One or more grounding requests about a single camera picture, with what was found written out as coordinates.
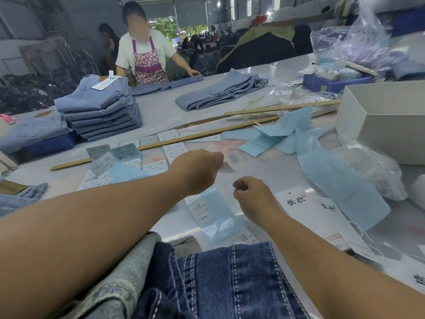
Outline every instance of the dark blue jeans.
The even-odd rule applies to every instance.
[[[268,242],[176,259],[157,243],[133,319],[309,318]]]

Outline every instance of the woman wearing floral apron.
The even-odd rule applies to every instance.
[[[116,60],[117,75],[126,76],[126,69],[130,67],[137,85],[168,82],[165,72],[166,57],[173,59],[190,76],[199,74],[179,56],[161,32],[149,28],[146,14],[137,2],[124,4],[122,14],[129,32],[120,40]]]

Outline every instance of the open box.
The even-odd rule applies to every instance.
[[[335,126],[400,164],[425,165],[425,81],[347,86]]]

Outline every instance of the woman's hand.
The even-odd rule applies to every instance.
[[[282,214],[270,188],[254,177],[242,177],[233,183],[233,196],[247,217],[264,227],[264,221],[274,214]]]
[[[187,71],[187,73],[190,75],[190,77],[192,77],[193,75],[200,75],[200,74],[201,74],[199,71],[194,70],[194,69],[192,69],[192,68],[190,68],[190,67],[188,67],[188,68],[186,69],[186,71]]]
[[[189,151],[177,157],[167,173],[184,188],[186,196],[196,195],[214,184],[223,161],[221,152]]]

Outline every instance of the white t-shirt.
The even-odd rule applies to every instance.
[[[176,53],[176,49],[160,31],[150,29],[149,35],[152,37],[153,45],[159,57],[159,63],[161,64],[162,69],[165,71],[165,58],[171,58]],[[135,47],[137,53],[148,53],[152,51],[151,43],[149,41],[142,43],[136,40]],[[131,72],[133,74],[135,73],[133,38],[131,38],[130,32],[127,32],[124,36],[121,37],[116,65],[124,69],[131,67]]]

